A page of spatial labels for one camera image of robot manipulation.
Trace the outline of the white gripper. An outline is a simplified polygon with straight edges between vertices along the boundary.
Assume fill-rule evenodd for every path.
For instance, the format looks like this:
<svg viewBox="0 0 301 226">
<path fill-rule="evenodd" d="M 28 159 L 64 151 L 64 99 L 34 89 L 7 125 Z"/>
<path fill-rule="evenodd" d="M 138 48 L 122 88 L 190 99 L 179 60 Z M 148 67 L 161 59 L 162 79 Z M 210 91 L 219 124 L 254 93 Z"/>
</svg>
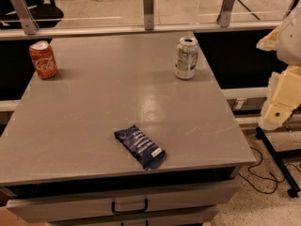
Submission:
<svg viewBox="0 0 301 226">
<path fill-rule="evenodd" d="M 256 47 L 276 51 L 279 26 L 258 41 Z M 263 103 L 258 125 L 263 130 L 276 130 L 301 105 L 301 68 L 290 65 L 282 73 L 272 72 L 268 82 L 267 99 Z"/>
</svg>

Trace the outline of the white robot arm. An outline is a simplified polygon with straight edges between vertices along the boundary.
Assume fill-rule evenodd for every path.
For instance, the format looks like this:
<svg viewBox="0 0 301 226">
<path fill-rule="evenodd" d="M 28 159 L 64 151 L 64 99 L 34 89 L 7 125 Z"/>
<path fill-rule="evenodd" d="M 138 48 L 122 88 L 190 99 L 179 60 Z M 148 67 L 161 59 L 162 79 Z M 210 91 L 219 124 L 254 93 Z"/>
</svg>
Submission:
<svg viewBox="0 0 301 226">
<path fill-rule="evenodd" d="M 276 51 L 277 59 L 288 65 L 282 73 L 272 72 L 258 120 L 261 129 L 272 131 L 282 126 L 301 105 L 301 8 L 294 8 L 256 47 L 266 52 Z"/>
</svg>

